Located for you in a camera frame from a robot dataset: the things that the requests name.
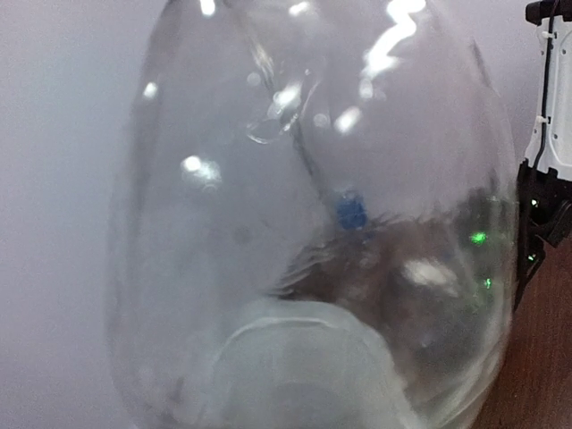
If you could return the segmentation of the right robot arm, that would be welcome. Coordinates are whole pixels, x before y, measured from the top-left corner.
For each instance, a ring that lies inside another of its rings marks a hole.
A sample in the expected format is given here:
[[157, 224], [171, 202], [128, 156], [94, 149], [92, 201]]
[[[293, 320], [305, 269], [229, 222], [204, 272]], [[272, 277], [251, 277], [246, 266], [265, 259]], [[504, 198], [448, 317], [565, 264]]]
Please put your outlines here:
[[535, 1], [526, 21], [543, 58], [533, 132], [519, 166], [517, 308], [544, 259], [571, 236], [571, 3]]

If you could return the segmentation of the Pepsi label plastic bottle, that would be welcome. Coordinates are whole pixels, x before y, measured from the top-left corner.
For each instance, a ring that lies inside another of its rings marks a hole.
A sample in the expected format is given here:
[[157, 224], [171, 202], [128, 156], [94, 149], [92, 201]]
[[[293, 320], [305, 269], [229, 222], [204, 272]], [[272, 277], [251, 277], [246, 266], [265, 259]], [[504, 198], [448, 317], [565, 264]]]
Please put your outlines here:
[[516, 163], [442, 1], [170, 1], [112, 204], [138, 428], [468, 428], [510, 328]]

